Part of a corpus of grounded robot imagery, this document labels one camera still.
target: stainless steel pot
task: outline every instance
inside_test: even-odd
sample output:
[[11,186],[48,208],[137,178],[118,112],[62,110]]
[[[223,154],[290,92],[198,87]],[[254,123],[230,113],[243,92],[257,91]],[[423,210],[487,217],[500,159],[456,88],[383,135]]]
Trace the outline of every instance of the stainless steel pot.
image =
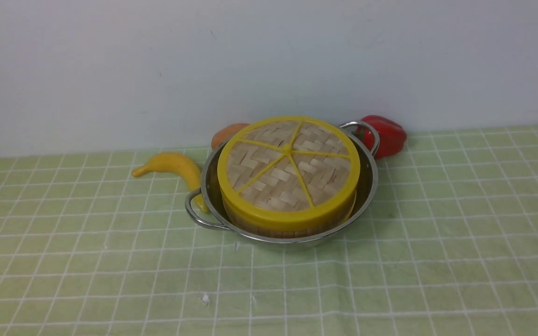
[[[221,195],[221,190],[219,189],[219,181],[217,178],[217,162],[219,160],[219,155],[227,143],[227,140],[218,146],[210,155],[209,159],[203,167],[203,173],[201,178],[201,187],[197,190],[194,190],[192,193],[189,193],[186,197],[186,213],[188,216],[201,227],[209,228],[212,230],[228,230],[233,231],[243,236],[245,238],[252,239],[256,242],[263,243],[265,245],[278,246],[281,248],[286,247],[286,249],[299,249],[306,247],[314,247],[320,243],[326,242],[328,239],[333,238],[338,232],[342,231],[348,225],[352,224],[358,217],[367,210],[369,204],[373,197],[375,196],[377,188],[377,166],[375,163],[374,155],[379,149],[379,134],[376,132],[375,128],[371,125],[364,123],[362,121],[349,121],[340,125],[340,128],[348,127],[363,127],[369,130],[375,136],[375,145],[371,150],[367,149],[363,143],[352,135],[350,132],[346,132],[350,140],[354,142],[354,146],[358,151],[359,157],[361,159],[361,174],[359,176],[358,185],[356,188],[356,204],[352,209],[352,215],[350,219],[345,221],[342,224],[339,224],[337,227],[321,232],[320,234],[315,234],[313,236],[307,236],[302,238],[269,238],[265,236],[259,236],[242,230],[239,227],[236,227],[234,224],[230,223],[230,219],[226,214],[226,209],[224,208],[224,202]],[[192,200],[203,194],[203,199],[209,207],[211,213],[218,219],[219,223],[211,223],[199,217],[194,209],[192,208]]]

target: pot handle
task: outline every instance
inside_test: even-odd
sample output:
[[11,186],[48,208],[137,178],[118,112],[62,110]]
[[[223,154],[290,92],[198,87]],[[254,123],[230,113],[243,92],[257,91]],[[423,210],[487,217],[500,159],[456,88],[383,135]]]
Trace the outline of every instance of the pot handle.
[[375,138],[375,144],[373,145],[373,148],[371,149],[371,154],[375,156],[375,154],[377,153],[377,150],[379,149],[379,145],[381,143],[381,139],[379,138],[379,133],[377,132],[377,130],[375,130],[374,127],[372,127],[368,123],[365,123],[364,121],[348,121],[347,123],[341,124],[339,128],[346,128],[346,127],[351,127],[351,126],[366,128],[373,134],[373,138]]
[[189,193],[188,196],[186,196],[186,213],[188,213],[188,217],[192,219],[195,223],[199,224],[201,227],[204,228],[210,228],[211,230],[230,230],[230,228],[226,227],[223,224],[218,223],[211,223],[209,221],[205,221],[201,217],[199,217],[196,212],[194,212],[194,209],[192,208],[192,200],[201,194],[200,188],[194,190],[192,193]]

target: bamboo steamer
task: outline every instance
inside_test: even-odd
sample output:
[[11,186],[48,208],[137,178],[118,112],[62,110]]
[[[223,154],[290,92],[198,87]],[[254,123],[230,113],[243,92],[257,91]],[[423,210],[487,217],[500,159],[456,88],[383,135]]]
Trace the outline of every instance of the bamboo steamer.
[[356,147],[340,128],[299,116],[243,128],[220,153],[217,174],[235,226],[299,238],[348,220],[360,170]]

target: yellow banana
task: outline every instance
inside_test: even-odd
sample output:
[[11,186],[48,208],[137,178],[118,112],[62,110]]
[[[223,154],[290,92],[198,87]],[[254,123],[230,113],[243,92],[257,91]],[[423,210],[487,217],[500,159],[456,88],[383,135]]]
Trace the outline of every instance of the yellow banana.
[[[190,191],[200,188],[200,169],[192,159],[182,153],[162,152],[153,155],[147,163],[133,170],[132,176],[139,178],[151,172],[178,174],[186,181]],[[201,211],[209,212],[202,195],[196,196],[194,203]]]

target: red bell pepper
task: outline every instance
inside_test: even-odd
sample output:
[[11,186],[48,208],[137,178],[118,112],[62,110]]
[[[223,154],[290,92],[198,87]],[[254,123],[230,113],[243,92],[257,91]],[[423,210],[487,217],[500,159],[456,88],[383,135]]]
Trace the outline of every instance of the red bell pepper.
[[[396,155],[404,148],[404,143],[408,138],[406,131],[397,123],[394,123],[390,119],[381,117],[380,115],[367,115],[361,121],[375,127],[375,130],[379,133],[380,144],[375,159],[382,159],[384,157],[390,157]],[[358,127],[354,132],[362,143],[367,146],[368,149],[372,149],[375,143],[375,138],[371,132],[363,127]]]

